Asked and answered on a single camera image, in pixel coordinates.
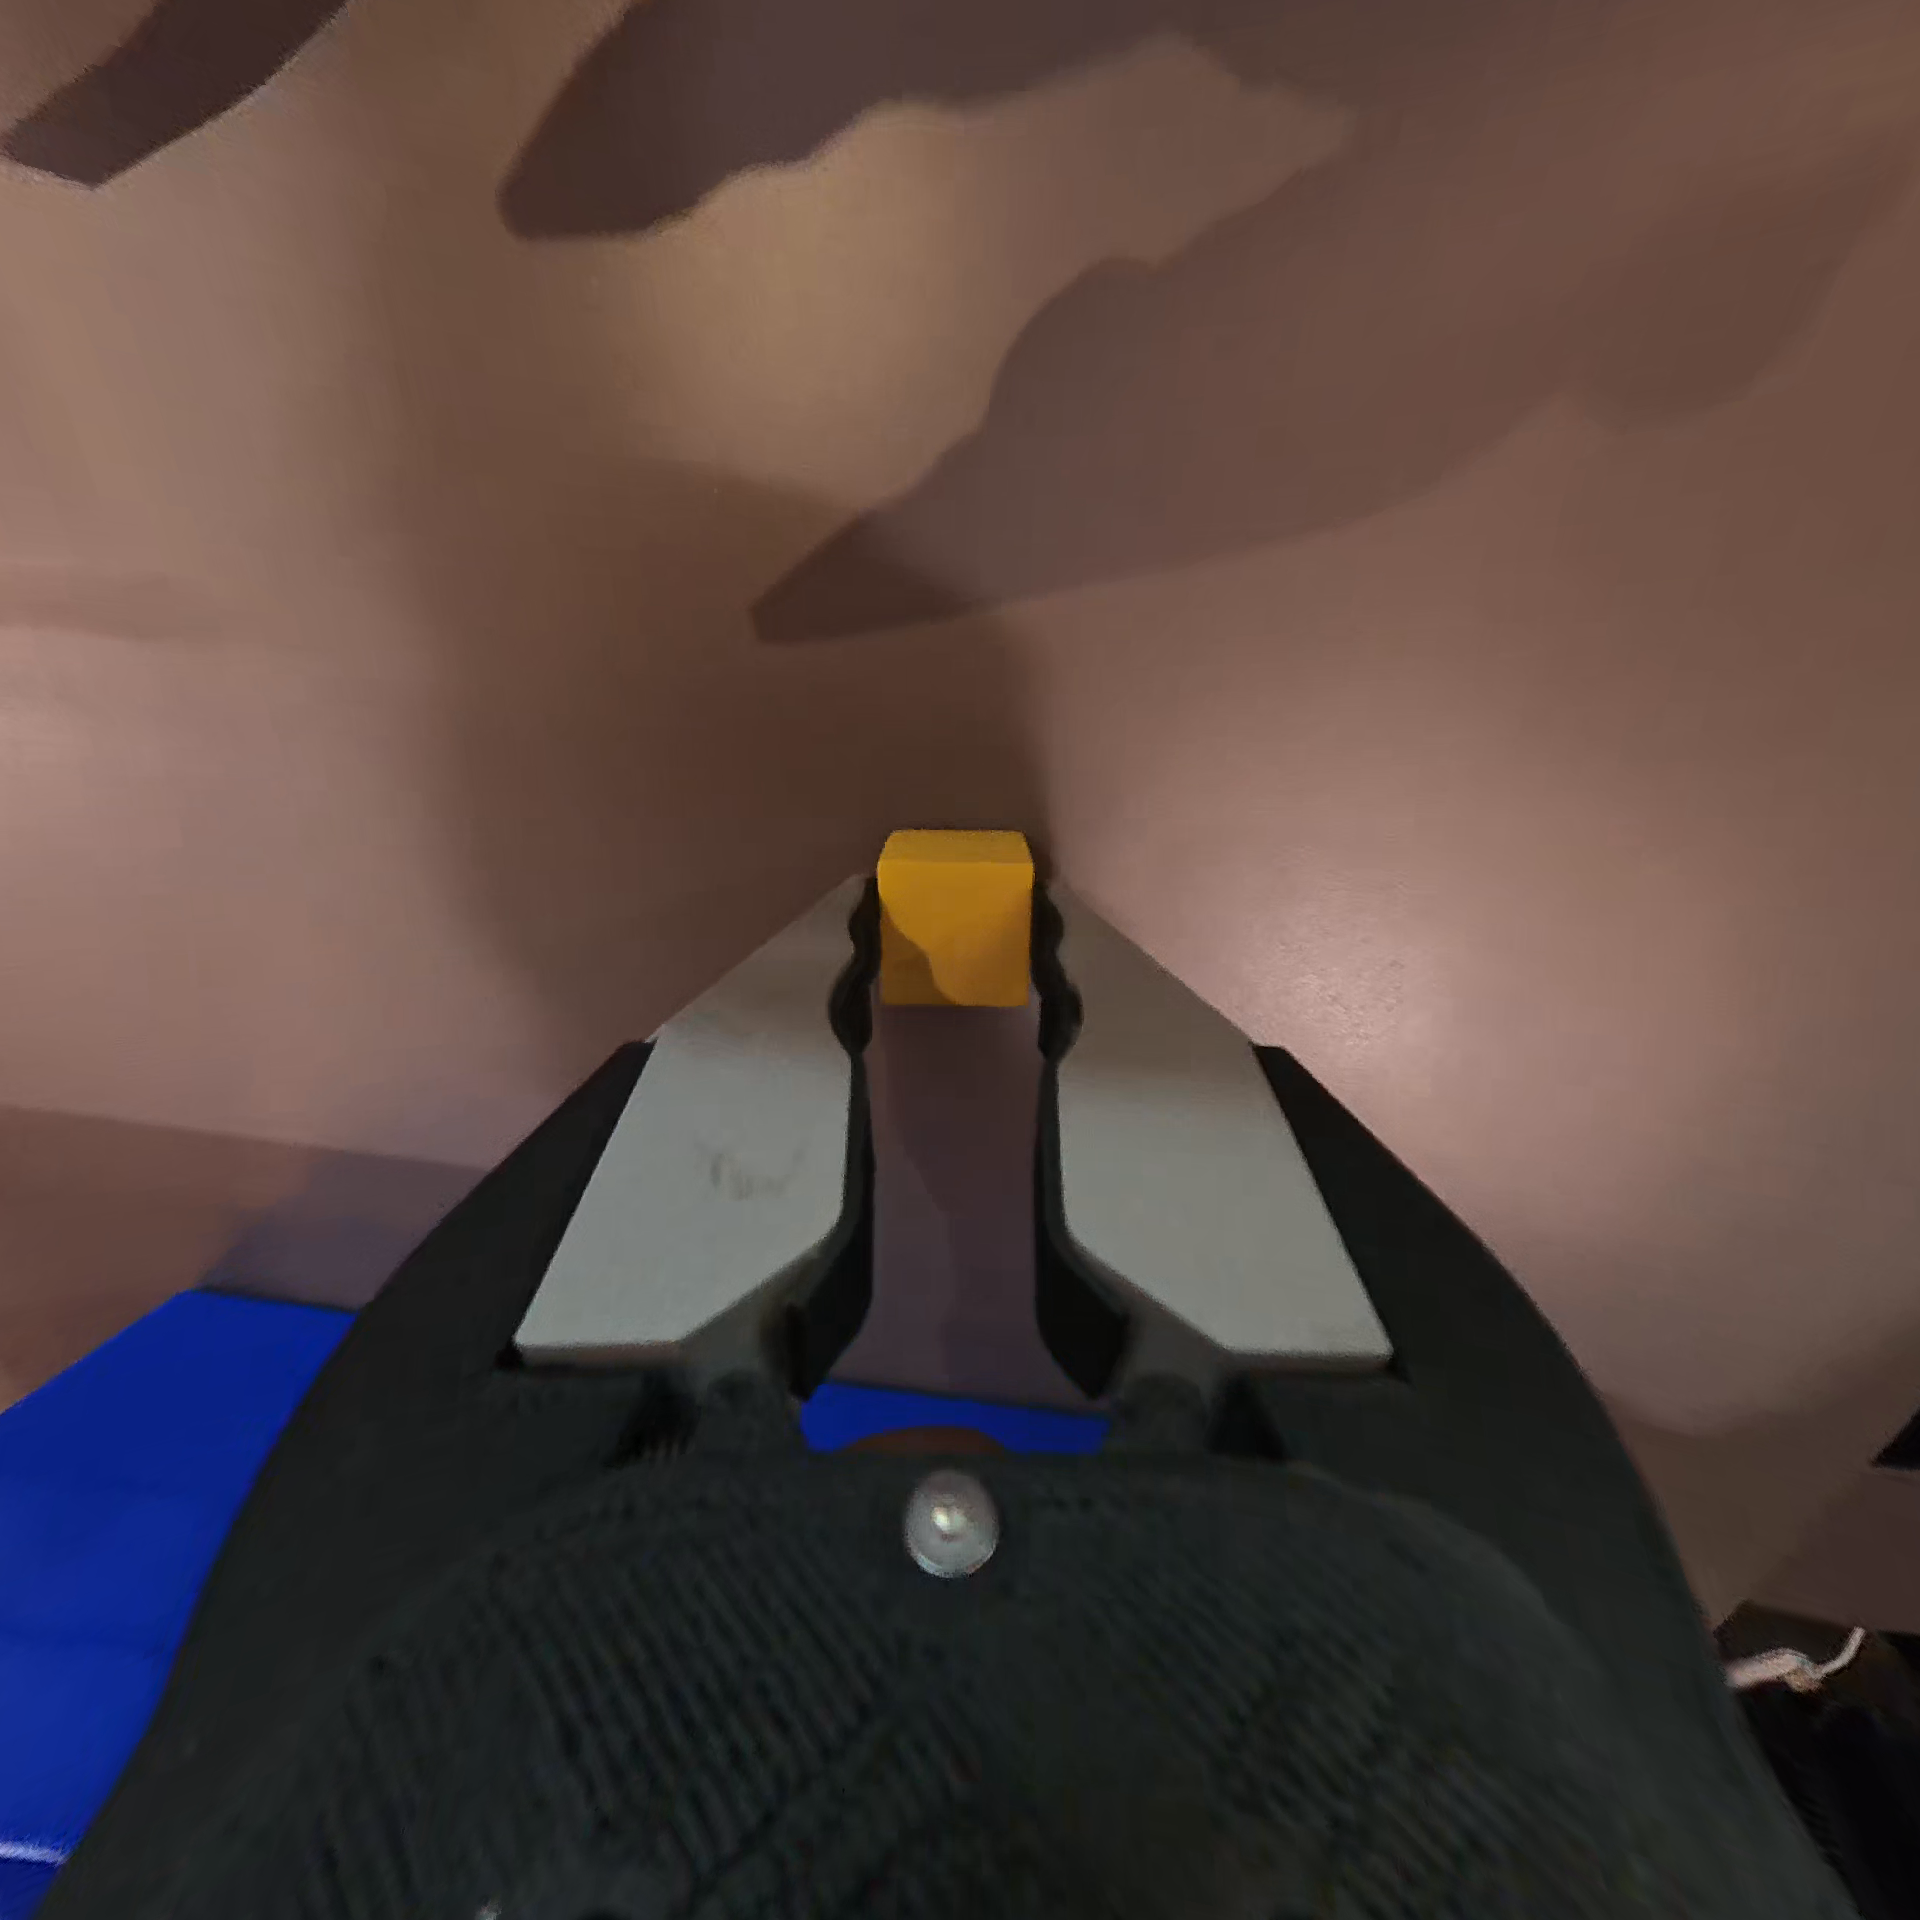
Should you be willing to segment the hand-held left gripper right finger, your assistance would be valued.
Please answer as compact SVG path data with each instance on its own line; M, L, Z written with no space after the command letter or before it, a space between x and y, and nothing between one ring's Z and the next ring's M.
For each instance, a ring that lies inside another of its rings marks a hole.
M1089 1399L1369 1376L1395 1349L1256 1044L1066 886L1033 894L1033 1310Z

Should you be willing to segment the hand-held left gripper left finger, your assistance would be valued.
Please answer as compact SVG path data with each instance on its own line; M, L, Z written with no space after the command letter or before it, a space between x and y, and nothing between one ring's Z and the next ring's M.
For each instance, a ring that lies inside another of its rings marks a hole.
M870 1306L873 974L876 883L850 877L659 1024L522 1363L820 1384Z

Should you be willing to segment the yellow block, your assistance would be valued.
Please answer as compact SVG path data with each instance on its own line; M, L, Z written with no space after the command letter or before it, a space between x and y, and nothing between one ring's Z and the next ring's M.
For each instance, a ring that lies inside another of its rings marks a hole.
M876 856L883 1004L1025 1004L1033 879L1033 850L1019 831L892 831Z

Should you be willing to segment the blue plastic bin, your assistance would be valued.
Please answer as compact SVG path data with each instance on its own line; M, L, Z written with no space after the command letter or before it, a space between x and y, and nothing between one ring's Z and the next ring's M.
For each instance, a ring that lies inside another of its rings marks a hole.
M536 1359L430 1274L186 1291L3 1414L3 1891L45 1916L1115 1911L892 1564L916 1429L1112 1411ZM817 1399L827 1399L820 1431Z

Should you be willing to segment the dark cloth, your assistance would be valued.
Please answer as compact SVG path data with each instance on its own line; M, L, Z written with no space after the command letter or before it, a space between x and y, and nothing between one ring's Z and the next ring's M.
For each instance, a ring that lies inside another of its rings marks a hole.
M1917 1636L1739 1604L1726 1671L1800 1653L1813 1676L1755 1676L1739 1710L1863 1916L1917 1913Z

